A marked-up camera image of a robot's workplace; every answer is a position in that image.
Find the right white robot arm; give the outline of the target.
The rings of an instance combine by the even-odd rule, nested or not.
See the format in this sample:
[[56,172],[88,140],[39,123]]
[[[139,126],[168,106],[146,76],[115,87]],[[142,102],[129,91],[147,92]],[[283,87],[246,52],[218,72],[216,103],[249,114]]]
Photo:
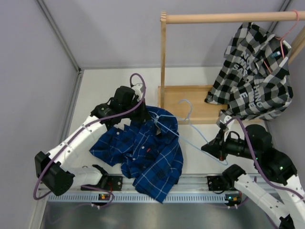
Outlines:
[[221,128],[215,139],[202,146],[201,150],[220,161],[228,155],[252,159],[256,170],[275,187],[280,200],[261,188],[239,165],[229,166],[220,176],[208,177],[209,190],[237,190],[246,194],[279,229],[303,229],[305,227],[305,191],[292,160],[273,147],[272,136],[261,125],[245,128],[251,142],[250,151],[246,139],[232,138],[230,131]]

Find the blue plaid shirt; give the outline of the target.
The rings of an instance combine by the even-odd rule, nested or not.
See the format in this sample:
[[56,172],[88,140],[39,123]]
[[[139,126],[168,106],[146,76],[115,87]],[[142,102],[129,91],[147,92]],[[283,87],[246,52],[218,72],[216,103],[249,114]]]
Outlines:
[[154,106],[147,110],[150,120],[112,127],[89,152],[110,166],[120,164],[136,191],[162,203],[182,174],[183,153],[172,114]]

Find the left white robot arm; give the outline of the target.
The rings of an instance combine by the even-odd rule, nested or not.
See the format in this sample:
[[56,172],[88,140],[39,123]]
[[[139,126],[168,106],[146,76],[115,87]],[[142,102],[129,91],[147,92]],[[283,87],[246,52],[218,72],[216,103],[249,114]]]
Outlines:
[[85,122],[66,140],[47,153],[34,158],[37,178],[56,196],[72,187],[107,187],[107,172],[99,165],[73,167],[74,161],[122,119],[145,122],[149,115],[144,102],[146,88],[142,83],[120,86],[106,103],[97,105]]

